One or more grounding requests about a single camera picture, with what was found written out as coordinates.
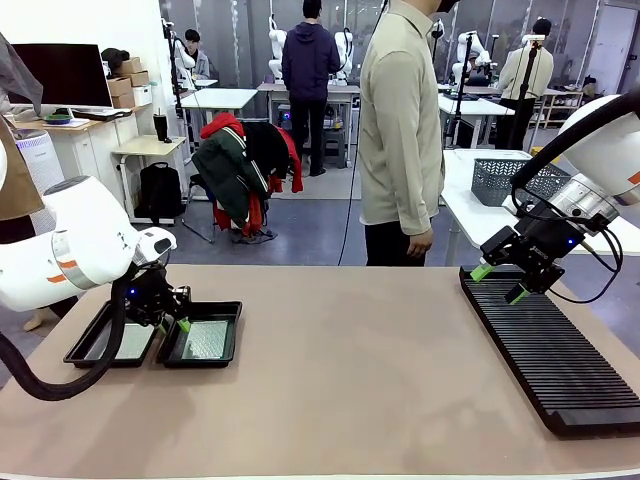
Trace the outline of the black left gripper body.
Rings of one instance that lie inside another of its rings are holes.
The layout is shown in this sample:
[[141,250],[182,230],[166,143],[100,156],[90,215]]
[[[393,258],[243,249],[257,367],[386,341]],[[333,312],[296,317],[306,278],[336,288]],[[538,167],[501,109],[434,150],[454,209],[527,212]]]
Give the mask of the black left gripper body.
[[125,291],[128,320],[140,325],[160,325],[167,315],[176,318],[176,299],[166,274],[163,266],[155,266],[132,280]]

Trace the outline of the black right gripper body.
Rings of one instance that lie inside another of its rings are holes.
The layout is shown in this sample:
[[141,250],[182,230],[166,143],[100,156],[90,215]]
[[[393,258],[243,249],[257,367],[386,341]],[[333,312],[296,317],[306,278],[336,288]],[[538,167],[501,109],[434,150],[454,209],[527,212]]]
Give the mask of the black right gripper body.
[[549,207],[534,207],[514,227],[519,234],[514,264],[536,280],[559,280],[564,258],[584,239],[584,232]]

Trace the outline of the person's right hand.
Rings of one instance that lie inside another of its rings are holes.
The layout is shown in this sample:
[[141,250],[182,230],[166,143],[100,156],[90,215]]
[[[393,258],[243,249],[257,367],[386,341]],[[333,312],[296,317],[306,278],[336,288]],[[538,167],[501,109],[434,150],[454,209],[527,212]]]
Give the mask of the person's right hand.
[[426,253],[431,249],[433,241],[434,233],[432,229],[429,229],[418,235],[410,236],[407,255],[412,258],[425,256]]

